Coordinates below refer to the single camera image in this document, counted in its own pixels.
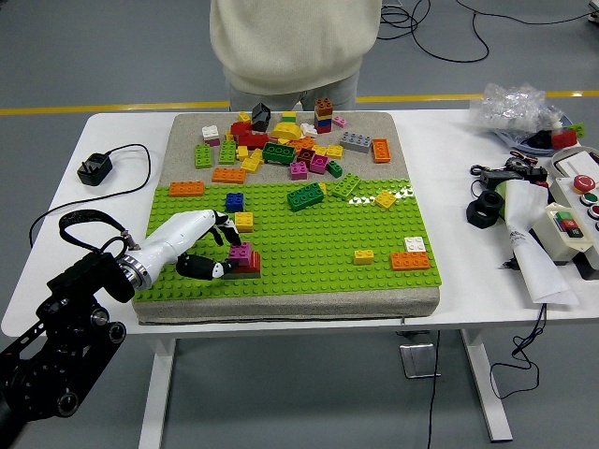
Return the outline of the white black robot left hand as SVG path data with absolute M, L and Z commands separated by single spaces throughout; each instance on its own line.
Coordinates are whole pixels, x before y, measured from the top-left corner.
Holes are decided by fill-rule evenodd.
M 179 257 L 191 249 L 207 234 L 222 246 L 222 235 L 234 245 L 241 245 L 237 227 L 225 213 L 216 210 L 191 210 L 175 213 L 161 224 L 140 245 L 139 249 L 127 253 L 139 269 L 140 289 L 149 288 L 165 265 L 175 264 Z

